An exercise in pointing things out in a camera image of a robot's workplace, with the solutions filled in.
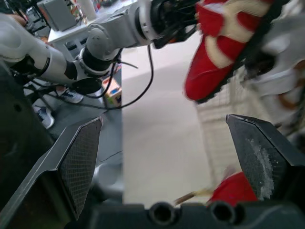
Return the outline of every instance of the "red object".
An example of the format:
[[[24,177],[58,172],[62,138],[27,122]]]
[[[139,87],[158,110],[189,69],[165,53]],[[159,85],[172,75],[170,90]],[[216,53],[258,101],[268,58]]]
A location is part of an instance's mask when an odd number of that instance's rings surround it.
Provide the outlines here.
[[[224,36],[221,32],[226,23],[225,18],[219,10],[214,11],[211,7],[205,7],[207,4],[218,3],[225,4],[228,0],[202,0],[196,4],[196,12],[198,14],[198,22],[204,34],[201,44],[193,58],[193,62],[189,69],[185,80],[185,95],[191,100],[203,100],[206,97],[213,95],[224,80],[227,74],[231,71],[233,63],[245,48],[246,43],[235,41]],[[272,3],[275,0],[255,0],[265,3]],[[236,20],[239,25],[248,31],[254,32],[261,21],[261,17],[251,15],[244,10],[242,12],[244,1],[238,1],[241,11],[237,13]],[[217,39],[217,47],[226,58],[232,63],[224,68],[218,68],[215,62],[208,57],[205,41],[207,36]]]
[[[257,201],[247,178],[243,172],[225,179],[214,191],[209,202],[224,201],[232,206],[239,202]]]

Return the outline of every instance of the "textured gripper pad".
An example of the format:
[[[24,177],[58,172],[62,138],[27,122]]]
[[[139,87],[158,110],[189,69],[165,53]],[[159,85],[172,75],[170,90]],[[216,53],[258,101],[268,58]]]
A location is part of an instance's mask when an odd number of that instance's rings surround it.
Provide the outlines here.
[[[259,200],[272,199],[288,169],[287,162],[257,127],[229,124],[241,168]]]
[[[83,209],[90,188],[101,127],[99,119],[81,127],[60,165],[60,175],[77,216]]]

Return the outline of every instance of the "person's hand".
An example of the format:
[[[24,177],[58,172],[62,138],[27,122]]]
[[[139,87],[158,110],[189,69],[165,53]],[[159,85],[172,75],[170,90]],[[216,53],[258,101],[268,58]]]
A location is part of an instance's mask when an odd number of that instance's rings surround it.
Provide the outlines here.
[[[14,14],[10,14],[10,17],[12,17],[13,19],[15,19],[17,22],[19,22],[20,25],[22,25],[23,27],[26,25],[26,21],[19,15],[14,15]]]

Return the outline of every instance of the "screw hole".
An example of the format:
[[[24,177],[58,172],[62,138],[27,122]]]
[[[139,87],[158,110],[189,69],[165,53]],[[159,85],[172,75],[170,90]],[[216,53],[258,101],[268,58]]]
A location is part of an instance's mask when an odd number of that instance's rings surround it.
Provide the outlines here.
[[[153,222],[161,226],[170,225],[175,219],[174,209],[167,203],[155,204],[150,209],[149,215]]]
[[[235,213],[234,209],[226,203],[218,202],[212,206],[212,213],[221,222],[234,223]]]
[[[21,106],[19,104],[14,104],[14,108],[18,113],[22,111]]]

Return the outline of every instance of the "wire mesh basket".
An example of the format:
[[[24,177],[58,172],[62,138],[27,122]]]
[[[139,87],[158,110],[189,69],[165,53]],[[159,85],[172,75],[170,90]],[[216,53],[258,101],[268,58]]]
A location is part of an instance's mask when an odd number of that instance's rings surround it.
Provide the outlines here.
[[[224,170],[229,165],[240,169],[230,130],[225,122],[226,115],[246,115],[270,121],[257,95],[240,84],[243,73],[244,69],[239,69],[221,92],[197,106],[213,187],[221,182]]]

